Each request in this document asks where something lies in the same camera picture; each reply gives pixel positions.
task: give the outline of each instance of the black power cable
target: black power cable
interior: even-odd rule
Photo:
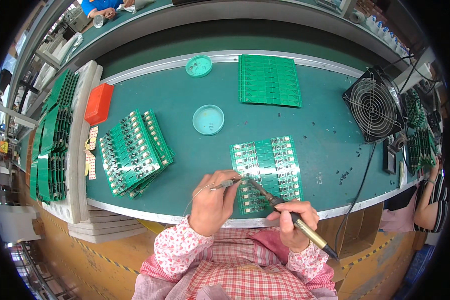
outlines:
[[[356,194],[355,199],[352,202],[352,205],[348,209],[348,212],[345,214],[345,218],[343,218],[342,224],[340,224],[340,227],[338,227],[337,235],[335,236],[335,252],[336,253],[338,253],[338,249],[337,249],[338,248],[338,246],[337,246],[338,245],[338,235],[340,234],[340,231],[342,231],[342,228],[343,228],[346,220],[348,219],[348,215],[350,214],[350,212],[352,211],[353,207],[357,203],[357,200],[360,197],[360,193],[362,193],[363,184],[365,183],[365,179],[367,177],[367,173],[369,172],[370,162],[372,161],[373,153],[375,152],[375,147],[377,147],[377,142],[375,142],[373,144],[372,154],[370,155],[370,158],[368,159],[368,163],[366,164],[365,174],[363,175],[362,183],[360,184],[360,188],[358,189],[358,193]]]

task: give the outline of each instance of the white foam board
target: white foam board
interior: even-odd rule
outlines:
[[[77,173],[77,156],[79,152],[83,153],[82,150],[84,146],[83,144],[80,145],[82,142],[78,141],[76,137],[79,135],[83,125],[85,108],[88,103],[92,81],[94,81],[96,76],[97,66],[97,63],[91,60],[77,71],[80,76],[78,78],[77,87],[75,88],[75,93],[72,100],[73,115],[72,123],[70,125],[70,140],[65,157],[65,185],[67,188],[66,198],[62,201],[50,202],[50,205],[42,202],[43,209],[68,223],[79,223],[82,219],[80,203],[77,195],[77,182],[80,175]]]
[[[127,226],[120,227],[110,227],[110,228],[102,228],[102,229],[86,229],[86,228],[78,228],[73,226],[68,226],[68,231],[73,231],[76,233],[83,233],[88,235],[101,235],[101,234],[109,234],[116,233],[121,231],[131,231],[133,229],[142,228],[144,225],[142,224],[133,224]]]
[[[90,243],[104,243],[109,241],[115,241],[127,237],[131,237],[137,234],[141,234],[147,232],[146,227],[138,228],[138,229],[132,229],[122,232],[115,232],[115,233],[109,233],[109,234],[101,234],[101,235],[88,235],[83,233],[77,233],[74,231],[69,231],[70,236],[78,238],[80,240],[84,240]]]
[[[102,71],[103,71],[103,67],[100,65],[97,65],[95,74],[93,76],[93,79],[91,81],[90,84],[90,92],[97,87],[100,84],[100,78],[102,77]],[[87,94],[87,102],[88,102],[88,98],[90,96],[90,92]],[[85,116],[85,110],[83,111],[83,117],[81,118],[82,120],[82,125],[81,125],[81,129],[80,129],[80,138],[79,138],[79,152],[78,152],[78,159],[77,159],[77,170],[78,170],[78,178],[77,178],[77,183],[78,183],[78,203],[80,205],[80,220],[81,221],[85,221],[86,219],[88,219],[88,203],[87,203],[87,187],[86,187],[86,180],[85,180],[85,152],[84,150],[84,145],[85,145],[85,141],[88,139],[88,135],[90,132],[90,124],[84,120],[84,116]],[[98,163],[99,161],[101,161],[100,157],[96,158],[96,163]]]
[[[135,225],[139,224],[137,219],[123,220],[123,221],[113,221],[113,222],[101,222],[101,223],[78,223],[78,224],[68,224],[68,228],[84,228],[84,229],[103,229],[103,228],[112,228],[112,227],[120,227],[127,225]]]
[[[101,222],[113,222],[113,221],[123,221],[123,220],[131,220],[135,219],[131,216],[126,215],[110,215],[110,216],[91,216],[85,221],[82,221],[83,223],[101,223]]]

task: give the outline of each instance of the white bottle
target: white bottle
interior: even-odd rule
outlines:
[[[387,32],[384,36],[383,36],[383,40],[385,41],[385,43],[389,44],[392,39],[394,38],[394,33],[392,31]]]
[[[390,43],[388,43],[388,46],[390,48],[392,48],[393,50],[395,50],[397,48],[397,44],[398,44],[398,39],[397,39],[397,37],[394,37],[391,39]]]
[[[384,23],[384,22],[379,21],[379,22],[373,27],[372,32],[373,32],[374,34],[378,35],[378,32],[382,29],[382,24],[383,24],[383,23]]]
[[[368,26],[370,30],[373,30],[372,28],[375,26],[375,23],[377,23],[377,17],[373,15],[369,16],[365,22],[366,26]]]
[[[397,43],[397,46],[395,47],[395,53],[398,55],[402,55],[402,43]]]
[[[388,33],[388,27],[385,26],[381,30],[378,31],[378,37],[380,39],[383,39],[385,37],[385,34],[387,34],[387,33]]]

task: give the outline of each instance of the teal work surface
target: teal work surface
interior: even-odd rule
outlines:
[[[192,206],[186,211],[185,208],[204,174],[232,168],[230,145],[292,135],[303,198],[318,211],[352,202],[373,147],[363,144],[362,133],[342,99],[342,93],[356,78],[305,66],[296,66],[296,70],[301,108],[240,103],[238,63],[215,63],[210,74],[198,79],[190,77],[185,68],[175,68],[118,83],[108,119],[99,124],[98,136],[136,108],[142,113],[153,109],[176,156],[150,188],[133,200],[127,196],[113,197],[106,174],[97,165],[96,179],[87,179],[87,197],[138,211],[181,216],[190,213]],[[216,135],[204,136],[193,128],[193,113],[205,104],[217,105],[225,115],[224,126]],[[378,144],[359,201],[398,187],[398,174],[385,173],[382,165],[383,146]],[[346,172],[348,175],[340,185]],[[240,215],[235,201],[232,218],[261,218],[268,213]]]

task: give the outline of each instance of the circular dish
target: circular dish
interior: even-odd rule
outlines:
[[[186,63],[185,69],[193,78],[204,77],[212,70],[212,60],[206,55],[197,55]]]
[[[220,107],[207,104],[193,114],[193,127],[202,135],[215,135],[225,123],[224,112]]]

